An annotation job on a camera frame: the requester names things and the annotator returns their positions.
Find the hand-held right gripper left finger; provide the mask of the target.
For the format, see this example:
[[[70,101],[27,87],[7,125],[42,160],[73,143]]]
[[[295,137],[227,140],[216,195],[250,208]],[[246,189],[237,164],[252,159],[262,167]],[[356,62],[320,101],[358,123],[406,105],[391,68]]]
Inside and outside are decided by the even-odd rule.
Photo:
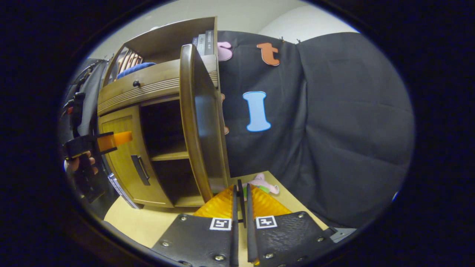
[[[236,185],[194,214],[179,214],[152,250],[187,267],[237,267],[239,220]]]

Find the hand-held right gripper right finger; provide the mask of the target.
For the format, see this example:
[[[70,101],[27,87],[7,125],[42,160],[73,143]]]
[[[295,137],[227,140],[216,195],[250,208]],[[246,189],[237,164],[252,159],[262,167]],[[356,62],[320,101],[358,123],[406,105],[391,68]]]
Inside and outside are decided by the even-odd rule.
[[[309,213],[291,212],[252,184],[246,191],[248,261],[255,267],[303,267],[334,248],[330,229]]]

